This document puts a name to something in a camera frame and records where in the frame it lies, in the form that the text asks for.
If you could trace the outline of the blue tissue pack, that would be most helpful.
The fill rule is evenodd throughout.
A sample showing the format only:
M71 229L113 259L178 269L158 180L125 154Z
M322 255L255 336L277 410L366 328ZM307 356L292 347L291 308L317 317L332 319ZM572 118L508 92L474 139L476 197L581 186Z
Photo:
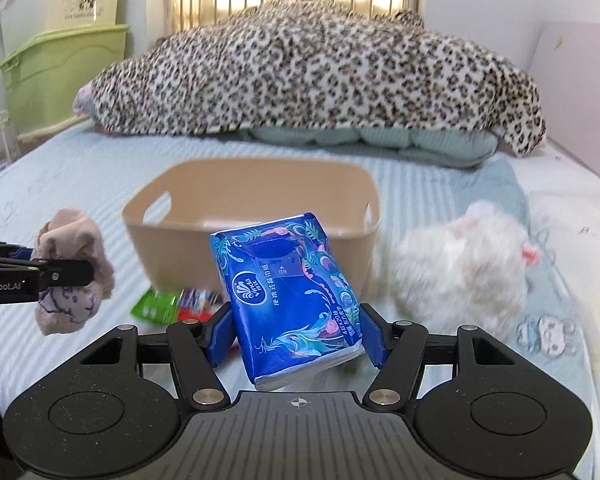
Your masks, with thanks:
M257 389L363 354L358 298L314 214L215 232L210 246Z

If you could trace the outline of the beige printed sock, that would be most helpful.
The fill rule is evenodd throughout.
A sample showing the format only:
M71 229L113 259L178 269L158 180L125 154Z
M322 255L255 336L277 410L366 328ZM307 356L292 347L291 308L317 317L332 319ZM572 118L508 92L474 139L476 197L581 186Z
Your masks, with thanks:
M48 281L35 308L35 321L45 336L77 332L114 291L114 267L102 233L77 209L61 209L42 226L33 258L47 263Z

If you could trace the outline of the red snack wrapper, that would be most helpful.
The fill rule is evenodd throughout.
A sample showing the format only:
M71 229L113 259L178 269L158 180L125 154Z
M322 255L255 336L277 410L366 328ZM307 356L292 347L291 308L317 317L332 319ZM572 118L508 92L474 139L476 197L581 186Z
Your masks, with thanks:
M223 304L223 297L212 290L185 289L178 297L178 322L196 320L204 323L210 320Z

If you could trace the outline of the white fluffy plush toy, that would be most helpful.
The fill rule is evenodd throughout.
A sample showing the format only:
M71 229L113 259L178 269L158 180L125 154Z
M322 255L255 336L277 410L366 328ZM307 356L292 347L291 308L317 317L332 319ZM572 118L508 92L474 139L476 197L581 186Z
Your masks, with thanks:
M406 232L391 253L388 289L400 317L430 332L475 325L504 339L527 304L527 270L540 259L514 216L478 200L452 221Z

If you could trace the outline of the beige plastic storage basket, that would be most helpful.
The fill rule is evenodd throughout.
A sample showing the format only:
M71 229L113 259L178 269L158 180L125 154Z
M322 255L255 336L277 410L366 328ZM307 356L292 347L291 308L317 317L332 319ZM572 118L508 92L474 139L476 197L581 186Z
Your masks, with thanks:
M362 292L380 225L370 173L334 160L204 158L182 162L145 185L122 219L151 285L221 288L214 232L312 212L355 292Z

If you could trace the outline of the light blue cartoon blanket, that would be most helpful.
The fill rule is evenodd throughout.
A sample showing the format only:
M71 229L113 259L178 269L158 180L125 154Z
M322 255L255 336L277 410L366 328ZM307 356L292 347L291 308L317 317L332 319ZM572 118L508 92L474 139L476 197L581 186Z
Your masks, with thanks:
M498 204L531 231L526 193L506 159L486 162L475 177L479 200ZM529 238L540 258L527 269L527 305L505 338L506 344L575 393L596 417L590 357L576 304L557 273L555 255L545 248L548 232L531 232Z

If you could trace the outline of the green plastic storage box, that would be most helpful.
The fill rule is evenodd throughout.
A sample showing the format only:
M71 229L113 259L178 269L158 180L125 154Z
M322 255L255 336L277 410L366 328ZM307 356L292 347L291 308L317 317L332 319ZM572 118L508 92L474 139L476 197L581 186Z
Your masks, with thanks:
M78 91L124 58L126 25L85 26L33 37L0 63L9 118L20 136L55 132L80 119Z

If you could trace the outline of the light green quilted pillow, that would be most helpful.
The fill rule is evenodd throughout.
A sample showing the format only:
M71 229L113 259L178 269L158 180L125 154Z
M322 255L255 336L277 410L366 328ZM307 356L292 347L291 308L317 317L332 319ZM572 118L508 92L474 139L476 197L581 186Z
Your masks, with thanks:
M242 129L240 134L268 144L319 146L351 154L387 153L420 164L455 169L479 166L498 147L498 137L483 130L251 127Z

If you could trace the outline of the leopard print blanket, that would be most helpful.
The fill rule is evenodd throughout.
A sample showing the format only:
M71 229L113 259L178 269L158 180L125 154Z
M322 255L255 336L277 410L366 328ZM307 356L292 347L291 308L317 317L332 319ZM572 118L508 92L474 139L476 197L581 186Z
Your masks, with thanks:
M412 12L369 18L321 1L265 3L178 32L102 70L73 107L125 136L488 132L518 157L546 136L538 87L505 56Z

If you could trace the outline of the pink padded headboard panel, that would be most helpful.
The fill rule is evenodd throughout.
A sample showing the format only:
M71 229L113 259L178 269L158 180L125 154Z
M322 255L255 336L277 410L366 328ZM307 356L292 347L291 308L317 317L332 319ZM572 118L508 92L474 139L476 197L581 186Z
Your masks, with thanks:
M548 138L600 177L600 24L548 23L530 74Z

